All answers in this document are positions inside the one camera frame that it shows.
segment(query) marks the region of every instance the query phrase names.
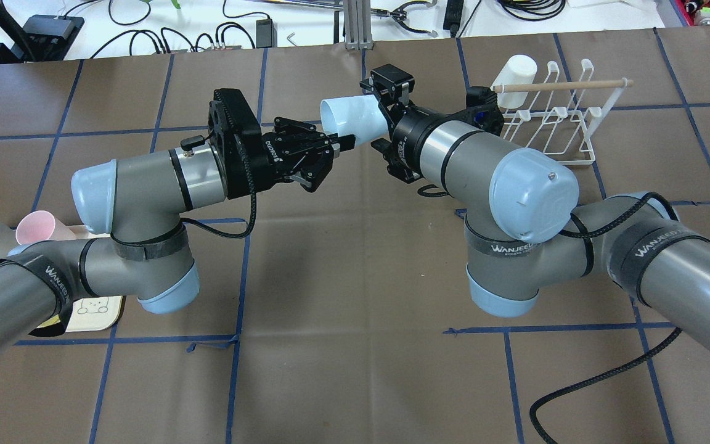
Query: white tray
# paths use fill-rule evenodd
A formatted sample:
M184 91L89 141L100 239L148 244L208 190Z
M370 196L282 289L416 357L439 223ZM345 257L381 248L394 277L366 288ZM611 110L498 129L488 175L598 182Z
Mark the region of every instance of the white tray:
M76 238L91 239L108 237L108 235L93 235L87 231L84 225L73 225L68 227ZM116 322L122 312L123 296L110 296L106 298L82 298L73 303L73 314L70 315L68 332L92 332L104 331ZM45 321L40 326L48 326L56 323L59 316Z

